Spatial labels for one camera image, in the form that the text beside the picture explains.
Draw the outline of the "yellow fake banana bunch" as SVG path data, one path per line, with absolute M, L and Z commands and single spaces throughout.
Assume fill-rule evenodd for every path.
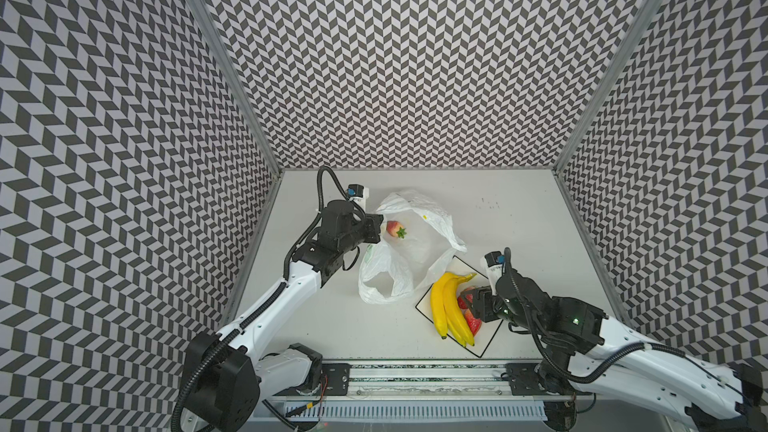
M 432 321 L 438 335 L 447 339 L 451 335 L 463 347 L 474 346 L 474 335 L 458 305 L 458 286 L 469 282 L 476 273 L 457 275 L 444 273 L 432 286 L 430 308 Z

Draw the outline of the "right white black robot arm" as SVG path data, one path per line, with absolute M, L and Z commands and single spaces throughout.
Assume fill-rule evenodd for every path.
M 762 377 L 750 366 L 695 359 L 585 301 L 551 296 L 513 268 L 460 301 L 483 322 L 505 321 L 532 338 L 540 361 L 505 371 L 515 394 L 612 397 L 698 431 L 767 428 Z

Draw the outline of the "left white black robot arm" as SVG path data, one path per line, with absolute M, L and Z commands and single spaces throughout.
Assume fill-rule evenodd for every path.
M 206 431 L 237 431 L 275 393 L 314 389 L 321 354 L 302 345 L 273 356 L 265 351 L 291 315 L 343 267 L 347 253 L 380 242 L 383 222 L 352 199 L 325 205 L 289 249 L 281 278 L 232 322 L 190 342 L 170 429 L 182 430 L 190 412 Z

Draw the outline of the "white printed plastic bag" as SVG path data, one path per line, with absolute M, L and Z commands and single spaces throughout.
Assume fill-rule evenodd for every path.
M 405 231 L 383 231 L 381 241 L 367 247 L 358 268 L 358 292 L 367 304 L 390 305 L 420 293 L 467 251 L 452 215 L 416 190 L 389 194 L 376 212 Z

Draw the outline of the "red fake fruit piece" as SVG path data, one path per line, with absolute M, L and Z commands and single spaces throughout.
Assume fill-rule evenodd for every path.
M 480 330 L 483 322 L 476 318 L 470 310 L 464 311 L 464 319 L 467 323 L 467 326 L 472 334 L 472 336 L 476 336 L 478 331 Z

